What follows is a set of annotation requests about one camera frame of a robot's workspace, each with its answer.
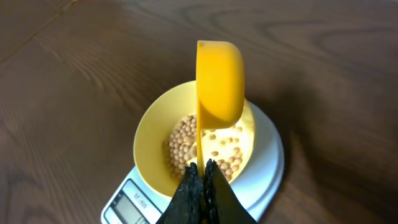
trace kitchen scale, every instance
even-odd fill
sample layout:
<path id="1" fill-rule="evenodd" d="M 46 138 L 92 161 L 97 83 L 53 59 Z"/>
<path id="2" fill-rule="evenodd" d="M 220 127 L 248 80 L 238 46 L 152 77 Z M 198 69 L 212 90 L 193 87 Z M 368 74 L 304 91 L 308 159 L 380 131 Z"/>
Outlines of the kitchen scale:
<path id="1" fill-rule="evenodd" d="M 231 184 L 242 206 L 258 222 L 282 180 L 284 150 L 272 121 L 250 103 L 256 122 L 255 145 L 250 160 Z M 136 167 L 128 173 L 101 212 L 102 224 L 156 223 L 169 205 L 151 190 Z"/>

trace scale display screen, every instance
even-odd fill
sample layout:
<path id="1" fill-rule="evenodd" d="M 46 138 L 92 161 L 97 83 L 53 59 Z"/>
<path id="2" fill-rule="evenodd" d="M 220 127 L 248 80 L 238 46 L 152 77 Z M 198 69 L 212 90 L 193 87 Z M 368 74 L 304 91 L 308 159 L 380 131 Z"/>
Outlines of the scale display screen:
<path id="1" fill-rule="evenodd" d="M 120 218 L 123 220 L 123 223 L 149 224 L 149 222 L 141 215 L 138 209 L 125 195 L 119 199 L 119 203 L 114 208 L 115 211 L 120 214 Z"/>
<path id="2" fill-rule="evenodd" d="M 159 209 L 128 179 L 114 196 L 104 218 L 108 224 L 154 224 L 161 215 Z"/>

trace yellow bowl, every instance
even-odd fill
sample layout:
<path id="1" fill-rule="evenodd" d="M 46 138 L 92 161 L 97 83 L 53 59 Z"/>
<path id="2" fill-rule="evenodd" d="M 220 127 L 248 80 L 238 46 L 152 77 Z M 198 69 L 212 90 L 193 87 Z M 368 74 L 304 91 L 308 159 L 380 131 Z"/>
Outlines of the yellow bowl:
<path id="1" fill-rule="evenodd" d="M 134 162 L 144 182 L 155 192 L 172 197 L 179 181 L 173 179 L 165 162 L 163 142 L 169 139 L 176 124 L 186 115 L 196 113 L 196 83 L 186 82 L 160 96 L 145 112 L 134 138 Z M 254 118 L 245 100 L 241 119 L 246 130 L 246 142 L 240 169 L 232 175 L 230 183 L 244 169 L 254 144 Z"/>

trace wooden table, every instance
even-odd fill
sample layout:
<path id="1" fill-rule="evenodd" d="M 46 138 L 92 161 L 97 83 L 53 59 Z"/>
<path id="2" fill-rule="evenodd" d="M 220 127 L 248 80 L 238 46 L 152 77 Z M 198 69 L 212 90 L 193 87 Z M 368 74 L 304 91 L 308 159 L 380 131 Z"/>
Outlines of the wooden table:
<path id="1" fill-rule="evenodd" d="M 0 2 L 0 223 L 99 223 L 148 106 L 236 44 L 282 136 L 261 223 L 398 222 L 398 2 Z"/>

